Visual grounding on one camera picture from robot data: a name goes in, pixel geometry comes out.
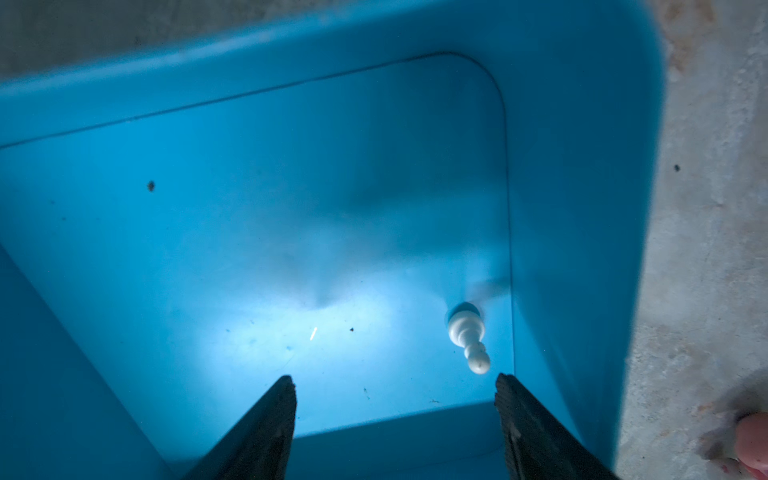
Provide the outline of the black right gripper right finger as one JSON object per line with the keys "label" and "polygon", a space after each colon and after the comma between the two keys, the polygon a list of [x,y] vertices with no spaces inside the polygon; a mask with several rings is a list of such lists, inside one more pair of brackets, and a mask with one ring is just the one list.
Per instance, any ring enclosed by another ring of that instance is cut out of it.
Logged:
{"label": "black right gripper right finger", "polygon": [[515,376],[497,377],[494,406],[512,479],[617,480]]}

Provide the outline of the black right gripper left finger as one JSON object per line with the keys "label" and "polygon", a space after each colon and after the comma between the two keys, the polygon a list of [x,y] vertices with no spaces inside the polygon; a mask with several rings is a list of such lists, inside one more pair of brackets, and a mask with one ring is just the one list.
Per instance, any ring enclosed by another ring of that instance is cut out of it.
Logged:
{"label": "black right gripper left finger", "polygon": [[186,479],[283,479],[296,422],[296,387],[280,377]]}

